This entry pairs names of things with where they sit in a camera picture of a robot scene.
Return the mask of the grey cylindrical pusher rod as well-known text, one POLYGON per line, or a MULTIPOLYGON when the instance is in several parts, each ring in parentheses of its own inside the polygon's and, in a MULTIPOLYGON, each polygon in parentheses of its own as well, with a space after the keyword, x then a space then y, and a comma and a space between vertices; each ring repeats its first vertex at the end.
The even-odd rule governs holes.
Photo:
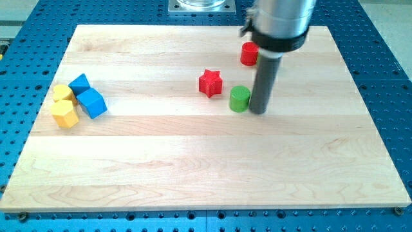
POLYGON ((257 71, 249 102, 249 109, 252 113, 266 112, 282 56, 283 53, 259 51, 257 71))

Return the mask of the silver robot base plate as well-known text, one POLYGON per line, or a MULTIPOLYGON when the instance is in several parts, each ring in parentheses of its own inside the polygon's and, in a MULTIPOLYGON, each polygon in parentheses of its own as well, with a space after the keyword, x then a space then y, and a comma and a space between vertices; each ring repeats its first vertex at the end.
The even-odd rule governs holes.
POLYGON ((172 15, 236 13, 235 0, 168 0, 168 13, 172 15))

